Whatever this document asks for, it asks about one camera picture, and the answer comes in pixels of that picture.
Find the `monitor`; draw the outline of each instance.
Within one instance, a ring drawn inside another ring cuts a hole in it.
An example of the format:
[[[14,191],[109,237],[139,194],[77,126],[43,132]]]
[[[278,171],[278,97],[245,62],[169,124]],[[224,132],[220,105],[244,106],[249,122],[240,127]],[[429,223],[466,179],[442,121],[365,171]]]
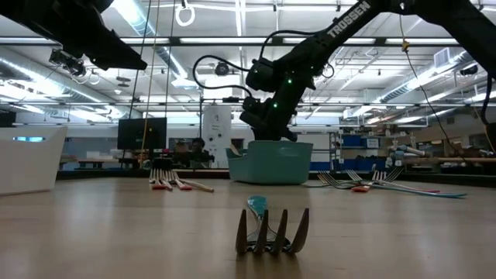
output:
[[[117,133],[117,148],[140,150],[143,145],[145,119],[121,119]],[[146,121],[144,149],[167,148],[167,118],[150,118]]]

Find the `teal bin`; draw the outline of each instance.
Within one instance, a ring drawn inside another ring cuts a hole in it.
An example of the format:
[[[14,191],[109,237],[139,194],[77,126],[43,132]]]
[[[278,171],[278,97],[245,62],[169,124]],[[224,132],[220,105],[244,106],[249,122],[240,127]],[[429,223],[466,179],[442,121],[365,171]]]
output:
[[[313,144],[257,140],[240,150],[227,148],[229,175],[234,181],[253,184],[302,184],[308,180]]]

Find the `black cable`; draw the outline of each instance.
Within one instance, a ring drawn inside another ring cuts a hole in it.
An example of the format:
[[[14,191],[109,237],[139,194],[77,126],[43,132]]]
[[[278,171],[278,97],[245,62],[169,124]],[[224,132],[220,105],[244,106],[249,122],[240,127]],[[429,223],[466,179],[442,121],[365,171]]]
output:
[[[170,15],[170,20],[171,20],[171,25],[170,25],[170,37],[172,37],[172,35],[174,34],[174,23],[176,22],[174,19],[174,13],[175,13],[175,8],[172,8],[172,15]],[[169,54],[172,55],[172,46],[169,46]],[[170,73],[171,73],[171,58],[169,57],[169,60],[167,61],[167,87],[166,87],[166,91],[165,91],[165,109],[164,109],[164,117],[167,118],[167,106],[169,104],[169,85],[170,85],[170,82],[169,82],[169,79],[170,79]],[[167,120],[165,121],[164,123],[165,125],[165,130],[167,131]]]
[[[251,94],[251,91],[244,87],[244,86],[241,86],[241,85],[237,85],[237,84],[232,84],[232,85],[224,85],[224,86],[206,86],[204,84],[202,84],[198,78],[196,77],[196,68],[198,67],[198,65],[200,64],[200,61],[206,59],[206,58],[213,58],[213,59],[216,59],[216,60],[219,60],[221,62],[224,62],[226,64],[228,64],[229,66],[235,68],[235,69],[238,69],[240,71],[250,71],[250,69],[246,69],[246,68],[243,68],[243,67],[240,67],[238,65],[235,65],[229,61],[227,61],[226,59],[223,59],[221,57],[217,57],[215,55],[204,55],[200,58],[198,58],[195,62],[195,65],[193,65],[193,79],[195,80],[196,84],[198,84],[199,87],[203,88],[203,89],[209,89],[209,90],[215,90],[215,89],[223,89],[223,88],[239,88],[241,90],[244,90],[246,91],[246,93],[248,93],[248,95],[250,97],[253,97],[253,95]]]
[[[270,39],[273,36],[276,36],[278,34],[295,34],[295,35],[303,35],[303,36],[313,36],[313,35],[315,35],[315,34],[317,34],[319,32],[321,32],[321,31],[317,31],[317,32],[305,32],[305,31],[297,31],[297,30],[278,30],[278,31],[274,31],[263,42],[262,48],[260,49],[259,59],[262,59],[264,57],[263,55],[264,55],[264,51],[265,51],[265,46],[269,43]]]
[[[401,19],[402,19],[402,16],[400,15],[401,37],[403,38],[403,40],[405,40],[405,33],[403,31],[403,22],[402,22]],[[415,71],[415,68],[412,65],[412,61],[410,60],[410,55],[408,54],[408,48],[405,48],[404,51],[405,51],[405,54],[406,54],[406,58],[408,60],[408,64],[410,65],[410,68],[412,69],[412,72],[415,75],[415,78],[417,79],[417,81],[419,81],[418,85],[420,86],[420,89],[424,93],[425,100],[427,101],[427,104],[429,105],[429,107],[431,108],[432,112],[434,113],[434,116],[436,117],[436,120],[437,120],[437,122],[439,124],[439,128],[441,128],[441,131],[443,131],[443,134],[446,137],[446,140],[448,141],[449,146],[451,146],[451,149],[453,149],[455,151],[456,155],[458,157],[461,157],[462,160],[463,160],[463,162],[468,165],[467,160],[465,160],[465,158],[462,156],[462,154],[457,149],[455,149],[455,147],[451,143],[450,138],[448,137],[448,134],[446,133],[446,130],[444,129],[443,124],[441,123],[441,119],[439,119],[439,117],[438,117],[438,115],[436,113],[436,110],[432,107],[431,102],[429,101],[429,97],[427,96],[427,93],[425,92],[424,87],[420,84],[419,76],[417,75],[417,72]]]
[[[152,0],[149,0],[148,1],[148,7],[150,7],[152,5]],[[146,39],[146,32],[148,31],[148,22],[150,21],[150,11],[152,9],[151,8],[148,8],[148,12],[146,13],[146,22],[145,22],[145,30],[143,31],[143,40],[141,42],[141,49],[139,50],[139,57],[142,57],[143,56],[143,50],[145,48],[145,39]],[[134,98],[136,96],[136,86],[138,85],[138,77],[140,75],[140,70],[136,70],[136,76],[134,78],[134,87],[133,87],[133,93],[131,94],[131,106],[129,107],[129,116],[128,116],[128,120],[131,119],[131,115],[133,114],[133,105],[134,105]],[[126,150],[123,150],[122,152],[122,160],[121,160],[121,169],[123,167],[123,163],[124,163],[124,158],[126,157]]]
[[[330,76],[326,76],[326,75],[324,75],[324,73],[322,72],[322,76],[323,76],[324,78],[330,79],[330,78],[334,77],[334,74],[335,74],[336,72],[334,71],[334,67],[333,67],[331,64],[329,64],[329,62],[327,63],[327,65],[328,65],[329,67],[331,67],[331,69],[332,69],[332,74],[331,74]]]
[[[492,77],[488,74],[487,75],[487,87],[486,87],[486,98],[484,99],[484,103],[482,104],[482,109],[480,111],[480,120],[482,123],[486,126],[489,125],[488,120],[486,119],[486,111],[487,111],[487,105],[489,105],[489,99],[491,99],[491,91],[493,90],[493,79]]]
[[[44,81],[47,80],[59,67],[60,65],[57,65],[43,80]],[[22,97],[22,99],[18,100],[16,103],[14,103],[14,105],[18,105],[20,102],[24,101],[26,97],[27,95]],[[7,112],[11,112],[13,108],[14,107],[11,106]]]

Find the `cable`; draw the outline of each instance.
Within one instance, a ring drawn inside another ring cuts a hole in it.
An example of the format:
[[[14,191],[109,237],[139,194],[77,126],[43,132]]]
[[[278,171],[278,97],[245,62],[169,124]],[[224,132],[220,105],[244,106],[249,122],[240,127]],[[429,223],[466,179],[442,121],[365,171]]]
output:
[[[251,91],[248,88],[241,86],[241,85],[232,84],[232,85],[224,85],[224,86],[206,86],[206,85],[202,84],[198,80],[198,78],[196,77],[196,68],[198,67],[198,64],[200,63],[200,61],[204,60],[205,58],[213,58],[213,59],[219,60],[219,61],[224,62],[224,63],[228,64],[229,66],[231,66],[235,69],[238,69],[240,71],[250,71],[250,69],[246,69],[246,68],[240,67],[238,65],[235,65],[235,64],[233,64],[233,63],[231,63],[231,62],[229,62],[226,59],[223,59],[221,57],[217,57],[215,55],[204,55],[204,56],[198,58],[198,60],[196,60],[196,62],[195,62],[195,65],[193,66],[193,79],[195,80],[196,84],[198,84],[199,87],[201,87],[203,89],[209,89],[209,90],[223,89],[223,88],[239,88],[241,90],[246,91],[246,93],[248,93],[248,95],[250,97],[253,97],[253,95],[251,94]]]
[[[174,19],[172,19],[170,21],[170,37],[172,37],[174,35]],[[169,53],[172,55],[172,46],[169,47]],[[168,110],[168,105],[169,105],[169,86],[171,85],[171,83],[169,82],[169,79],[171,78],[170,76],[170,72],[171,72],[171,59],[169,59],[167,61],[167,87],[166,87],[166,91],[165,91],[165,107],[164,107],[164,117],[167,118],[167,110]]]
[[[160,9],[157,9],[157,21],[155,22],[155,30],[158,30],[158,22],[160,19]],[[155,49],[157,45],[157,34],[155,33],[155,37],[153,38],[153,47],[152,50]],[[151,73],[153,73],[153,67],[155,66],[155,56],[152,56],[152,67]],[[145,111],[145,126],[143,128],[143,141],[141,142],[141,151],[139,153],[139,163],[143,166],[143,151],[145,149],[145,140],[146,140],[146,128],[148,126],[148,108],[150,107],[150,96],[152,95],[152,77],[150,77],[150,83],[148,84],[148,99],[146,100],[146,111]]]
[[[331,64],[329,64],[329,62],[327,63],[327,65],[328,65],[329,67],[331,67],[331,69],[332,69],[332,74],[331,74],[330,76],[326,76],[326,75],[324,75],[324,72],[322,72],[322,74],[321,74],[321,75],[322,75],[324,78],[330,79],[330,78],[334,77],[334,74],[335,74],[336,72],[334,71],[334,67],[333,67]]]
[[[151,5],[152,5],[152,0],[149,0],[148,1],[148,6],[150,7]],[[145,29],[143,31],[143,40],[141,41],[141,48],[139,50],[140,51],[139,52],[139,55],[140,55],[139,57],[142,57],[143,56],[143,50],[145,48],[145,39],[146,39],[147,31],[148,31],[148,22],[150,21],[150,11],[151,10],[152,9],[148,9],[148,12],[146,13]],[[139,77],[139,75],[140,75],[140,70],[136,70],[136,76],[134,77],[133,93],[131,94],[131,106],[129,107],[128,120],[131,119],[131,115],[133,114],[133,105],[134,105],[134,100],[135,100],[135,96],[136,96],[136,86],[138,85],[138,77]],[[123,150],[123,152],[122,152],[122,160],[121,160],[121,169],[123,169],[125,157],[126,157],[126,150]]]
[[[482,104],[482,109],[480,111],[480,120],[482,123],[486,126],[489,125],[488,120],[486,119],[486,111],[487,111],[487,105],[489,105],[489,99],[491,98],[491,91],[493,90],[493,79],[487,73],[487,86],[486,86],[486,98],[484,99],[484,103]]]
[[[60,65],[57,65],[43,80],[46,81],[53,73],[55,73],[55,71],[60,67]],[[22,99],[18,100],[14,105],[19,105],[20,102],[24,101],[24,99],[27,97],[28,95],[22,97]]]
[[[400,16],[401,38],[403,38],[403,51],[406,54],[406,58],[408,60],[408,64],[410,65],[410,68],[412,69],[412,72],[415,75],[415,78],[417,79],[417,81],[419,81],[419,76],[417,75],[417,72],[415,71],[415,68],[412,65],[412,61],[410,60],[410,55],[408,54],[408,43],[407,43],[407,41],[405,39],[405,32],[403,31],[402,16],[401,15],[399,15],[399,16]],[[446,133],[446,130],[444,129],[443,124],[441,123],[441,120],[439,119],[439,117],[438,117],[438,115],[436,113],[436,110],[432,107],[431,102],[429,101],[429,97],[427,96],[427,93],[425,92],[424,87],[420,84],[420,82],[418,83],[418,85],[420,86],[420,89],[424,93],[425,100],[427,101],[427,104],[429,105],[429,107],[431,108],[432,112],[434,113],[434,116],[436,117],[437,122],[439,124],[439,128],[441,128],[441,131],[443,131],[443,134],[446,137],[446,140],[448,141],[449,146],[451,146],[451,149],[453,149],[455,151],[456,155],[459,156],[459,157],[461,157],[462,160],[463,160],[463,162],[466,165],[468,165],[467,160],[465,160],[465,158],[462,156],[462,154],[457,149],[455,149],[455,147],[453,146],[453,144],[450,142],[450,138],[448,137],[448,134]]]
[[[278,34],[295,34],[295,35],[303,35],[303,36],[313,36],[313,35],[315,35],[315,34],[317,34],[319,32],[321,32],[321,30],[320,31],[317,31],[317,32],[305,32],[305,31],[297,31],[297,30],[278,30],[278,31],[274,31],[263,42],[262,48],[260,49],[259,60],[262,59],[262,58],[264,58],[263,55],[264,55],[264,51],[265,51],[265,46],[269,43],[270,39],[273,36],[276,36]]]

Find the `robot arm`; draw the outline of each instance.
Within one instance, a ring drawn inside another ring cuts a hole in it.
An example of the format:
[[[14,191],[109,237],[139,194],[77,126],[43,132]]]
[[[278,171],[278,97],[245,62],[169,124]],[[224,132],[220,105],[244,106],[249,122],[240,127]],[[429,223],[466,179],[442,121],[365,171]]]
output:
[[[2,3],[0,14],[56,41],[79,59],[83,54],[104,70],[146,68],[130,46],[108,30],[100,16],[113,0],[16,0]]]
[[[440,25],[496,77],[496,26],[469,0],[360,0],[331,26],[316,33],[282,58],[253,61],[246,84],[253,89],[274,92],[260,103],[247,98],[240,118],[251,125],[256,140],[296,140],[287,125],[295,114],[306,88],[315,90],[313,77],[320,75],[332,53],[381,12],[418,15]]]

